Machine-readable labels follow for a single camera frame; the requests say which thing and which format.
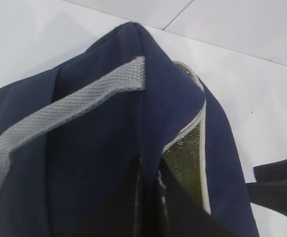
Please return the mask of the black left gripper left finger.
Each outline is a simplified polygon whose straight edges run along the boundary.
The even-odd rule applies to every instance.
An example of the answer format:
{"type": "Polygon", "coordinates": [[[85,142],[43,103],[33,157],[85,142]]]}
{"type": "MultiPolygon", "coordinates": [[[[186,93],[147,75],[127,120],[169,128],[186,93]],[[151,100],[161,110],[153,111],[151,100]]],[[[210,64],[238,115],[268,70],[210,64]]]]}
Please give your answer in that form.
{"type": "Polygon", "coordinates": [[[139,159],[91,168],[49,171],[46,200],[52,237],[139,237],[142,176],[139,159]]]}

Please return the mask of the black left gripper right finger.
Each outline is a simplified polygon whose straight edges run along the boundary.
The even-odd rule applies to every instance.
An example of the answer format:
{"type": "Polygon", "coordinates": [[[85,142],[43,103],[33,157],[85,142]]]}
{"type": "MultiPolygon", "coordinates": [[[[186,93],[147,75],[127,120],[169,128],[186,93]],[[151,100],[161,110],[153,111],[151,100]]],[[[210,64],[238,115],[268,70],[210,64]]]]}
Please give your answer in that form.
{"type": "Polygon", "coordinates": [[[162,160],[156,177],[159,230],[162,237],[233,237],[197,204],[162,160]]]}

